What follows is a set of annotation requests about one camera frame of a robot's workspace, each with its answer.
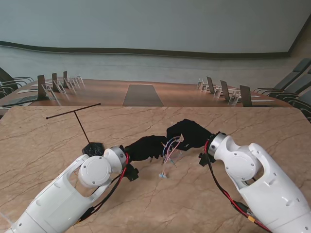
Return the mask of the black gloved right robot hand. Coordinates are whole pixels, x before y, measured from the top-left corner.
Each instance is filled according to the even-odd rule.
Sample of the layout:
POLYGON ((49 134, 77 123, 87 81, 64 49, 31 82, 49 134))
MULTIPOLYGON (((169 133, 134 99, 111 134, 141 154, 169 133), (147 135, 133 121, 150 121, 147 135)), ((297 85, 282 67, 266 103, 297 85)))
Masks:
POLYGON ((184 140, 180 142, 177 149, 187 151, 191 148, 200 148, 211 138, 212 133, 195 121, 184 119, 170 126, 166 130, 167 140, 182 135, 184 140))

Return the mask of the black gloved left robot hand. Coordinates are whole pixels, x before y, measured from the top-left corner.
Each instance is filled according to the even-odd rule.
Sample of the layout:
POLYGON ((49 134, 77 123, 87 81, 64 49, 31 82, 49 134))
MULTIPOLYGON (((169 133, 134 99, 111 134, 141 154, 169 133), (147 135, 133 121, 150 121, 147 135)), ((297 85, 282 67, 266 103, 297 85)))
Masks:
POLYGON ((130 161, 144 161, 148 158, 162 156, 164 146, 167 143, 165 136, 145 136, 138 141, 124 148, 125 153, 129 155, 130 161))

